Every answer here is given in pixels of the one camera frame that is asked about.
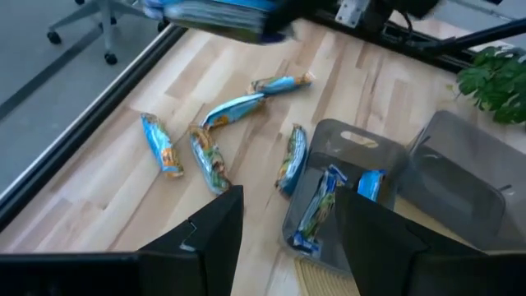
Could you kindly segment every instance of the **chair wheel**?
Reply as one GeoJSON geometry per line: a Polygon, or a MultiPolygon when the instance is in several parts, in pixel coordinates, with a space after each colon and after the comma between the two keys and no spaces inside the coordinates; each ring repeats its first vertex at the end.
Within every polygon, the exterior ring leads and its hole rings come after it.
{"type": "Polygon", "coordinates": [[[60,36],[57,34],[57,32],[48,32],[48,39],[52,44],[62,43],[62,39],[60,39],[60,36]]]}
{"type": "Polygon", "coordinates": [[[117,57],[113,53],[106,53],[104,59],[108,65],[115,65],[117,63],[117,57]]]}
{"type": "Polygon", "coordinates": [[[160,33],[166,28],[168,25],[170,25],[169,21],[162,20],[157,24],[157,31],[160,33]]]}

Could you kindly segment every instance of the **black metal frame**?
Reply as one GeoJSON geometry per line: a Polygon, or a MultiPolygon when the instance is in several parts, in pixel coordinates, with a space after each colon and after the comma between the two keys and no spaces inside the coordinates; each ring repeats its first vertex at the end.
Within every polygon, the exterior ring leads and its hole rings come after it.
{"type": "MultiPolygon", "coordinates": [[[[467,48],[526,32],[526,19],[523,19],[458,39],[439,40],[430,35],[413,32],[409,40],[401,42],[400,40],[408,36],[409,31],[400,25],[389,21],[381,34],[373,34],[360,27],[351,29],[337,23],[336,12],[337,7],[333,7],[319,11],[307,19],[453,73],[469,67],[473,60],[475,52],[467,48]]],[[[2,194],[0,231],[7,227],[185,32],[186,29],[175,25],[167,27],[157,44],[151,46],[148,52],[120,77],[97,105],[2,194]]]]}

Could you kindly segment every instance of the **office chair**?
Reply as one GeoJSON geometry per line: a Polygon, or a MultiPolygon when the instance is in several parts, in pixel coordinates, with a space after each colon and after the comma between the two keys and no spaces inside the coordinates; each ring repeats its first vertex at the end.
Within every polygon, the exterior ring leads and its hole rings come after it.
{"type": "MultiPolygon", "coordinates": [[[[85,0],[75,0],[79,5],[84,4],[85,0]]],[[[73,12],[71,15],[64,17],[60,21],[52,24],[49,27],[48,39],[52,44],[60,44],[62,40],[60,35],[55,31],[57,28],[69,25],[72,22],[79,21],[80,19],[91,16],[97,12],[102,15],[102,30],[104,32],[104,47],[106,52],[104,54],[104,60],[109,65],[117,63],[117,57],[112,53],[112,30],[111,25],[117,23],[115,13],[119,12],[122,14],[128,14],[133,16],[139,16],[148,18],[141,10],[134,8],[132,5],[126,4],[119,0],[92,0],[82,6],[79,10],[73,12]]],[[[161,31],[167,25],[166,22],[160,22],[158,30],[161,31]]]]}

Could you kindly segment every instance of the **gray plastic bin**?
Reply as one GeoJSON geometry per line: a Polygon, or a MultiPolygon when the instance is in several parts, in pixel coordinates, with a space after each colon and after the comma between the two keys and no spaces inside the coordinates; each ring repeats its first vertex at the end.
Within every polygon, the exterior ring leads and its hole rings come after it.
{"type": "MultiPolygon", "coordinates": [[[[353,187],[366,169],[386,169],[388,173],[381,185],[378,203],[392,210],[401,169],[407,162],[407,151],[397,142],[334,119],[320,121],[312,137],[305,169],[285,217],[284,243],[294,254],[301,255],[292,249],[287,240],[296,230],[314,196],[321,175],[330,164],[337,165],[348,176],[348,187],[353,187]]],[[[337,231],[333,208],[316,236],[321,245],[320,253],[307,258],[333,270],[350,273],[337,231]]]]}
{"type": "Polygon", "coordinates": [[[441,111],[409,146],[409,159],[404,199],[483,251],[526,248],[523,153],[441,111]]]}

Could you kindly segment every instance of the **plastic container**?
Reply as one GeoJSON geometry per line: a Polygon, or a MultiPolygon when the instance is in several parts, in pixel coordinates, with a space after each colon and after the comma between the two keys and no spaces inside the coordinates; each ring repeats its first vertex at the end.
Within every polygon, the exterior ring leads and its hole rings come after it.
{"type": "Polygon", "coordinates": [[[409,145],[400,195],[483,251],[526,248],[526,157],[446,111],[409,145]]]}
{"type": "MultiPolygon", "coordinates": [[[[320,121],[312,137],[305,169],[284,220],[284,244],[295,256],[305,256],[293,249],[287,240],[296,230],[321,175],[330,164],[336,165],[347,175],[347,187],[354,187],[365,170],[385,169],[387,175],[381,184],[377,202],[392,210],[397,183],[407,162],[407,151],[397,142],[334,119],[320,121]]],[[[333,208],[316,236],[321,251],[305,257],[335,271],[350,273],[337,231],[333,208]]]]}

